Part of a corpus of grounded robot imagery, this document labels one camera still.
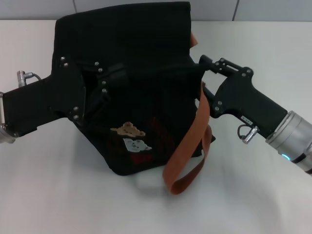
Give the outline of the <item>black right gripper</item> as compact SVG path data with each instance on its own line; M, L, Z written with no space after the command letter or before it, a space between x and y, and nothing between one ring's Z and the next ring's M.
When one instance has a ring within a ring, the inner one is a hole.
M233 115L250 127L258 127L263 137L271 135L282 122L288 111L256 90L252 84L253 72L247 72L224 58L213 62L202 55L199 64L206 71L219 73L226 77L215 96L206 86L204 95L211 107L211 117Z

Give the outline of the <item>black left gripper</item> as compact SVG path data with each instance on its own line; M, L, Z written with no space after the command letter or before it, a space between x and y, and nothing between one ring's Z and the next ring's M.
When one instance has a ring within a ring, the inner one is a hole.
M85 86L79 67L93 82ZM105 66L99 61L79 61L79 67L66 56L47 78L4 93L6 129L21 137L64 117L77 125L104 118L110 104L108 88L128 86L126 69L122 63Z

